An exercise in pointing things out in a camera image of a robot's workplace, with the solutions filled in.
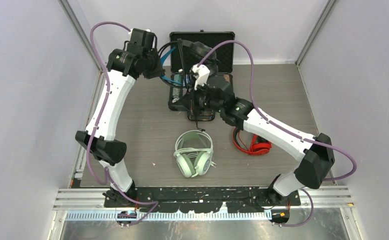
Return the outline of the blue black headphones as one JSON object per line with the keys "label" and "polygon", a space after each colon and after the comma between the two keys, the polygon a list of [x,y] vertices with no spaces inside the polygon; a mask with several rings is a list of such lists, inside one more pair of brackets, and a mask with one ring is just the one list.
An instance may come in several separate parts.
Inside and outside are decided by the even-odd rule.
{"label": "blue black headphones", "polygon": [[180,64],[182,68],[182,79],[180,82],[172,80],[171,78],[162,75],[159,78],[165,84],[170,87],[177,89],[190,88],[191,83],[191,68],[194,65],[197,65],[204,56],[206,56],[209,51],[212,50],[211,47],[205,45],[199,41],[189,41],[179,38],[178,40],[170,41],[164,44],[159,50],[160,63],[164,64],[165,60],[171,55],[174,51],[178,52]]}

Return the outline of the mint green headphones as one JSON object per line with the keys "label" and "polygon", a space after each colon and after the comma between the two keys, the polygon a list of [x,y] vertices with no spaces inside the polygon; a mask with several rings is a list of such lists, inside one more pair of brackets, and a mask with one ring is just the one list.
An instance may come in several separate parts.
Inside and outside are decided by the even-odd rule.
{"label": "mint green headphones", "polygon": [[[184,147],[184,143],[198,140],[202,147]],[[189,130],[181,134],[174,145],[173,156],[177,166],[185,178],[194,178],[205,175],[210,167],[215,167],[213,161],[214,144],[212,138],[205,131]]]}

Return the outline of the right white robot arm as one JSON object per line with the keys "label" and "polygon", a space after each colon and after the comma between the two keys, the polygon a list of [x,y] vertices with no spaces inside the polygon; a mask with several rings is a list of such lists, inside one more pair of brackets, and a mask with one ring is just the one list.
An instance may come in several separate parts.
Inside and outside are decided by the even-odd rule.
{"label": "right white robot arm", "polygon": [[188,85],[190,107],[212,110],[227,125],[270,141],[298,161],[293,170],[277,175],[265,190],[272,204],[281,205],[291,193],[303,188],[317,190],[327,180],[335,163],[328,135],[314,136],[295,129],[252,101],[236,97],[232,90],[212,86],[212,78],[191,74]]}

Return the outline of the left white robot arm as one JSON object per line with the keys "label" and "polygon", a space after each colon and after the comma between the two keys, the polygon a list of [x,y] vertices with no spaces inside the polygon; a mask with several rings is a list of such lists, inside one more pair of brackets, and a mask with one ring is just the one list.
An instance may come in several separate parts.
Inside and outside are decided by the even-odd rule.
{"label": "left white robot arm", "polygon": [[85,130],[75,134],[88,156],[103,166],[106,180],[118,192],[116,200],[124,207],[135,203],[136,194],[124,161],[127,144],[116,139],[118,120],[136,80],[140,76],[156,78],[165,72],[156,48],[156,35],[149,29],[133,28],[129,36],[122,49],[109,54],[105,84],[92,119]]}

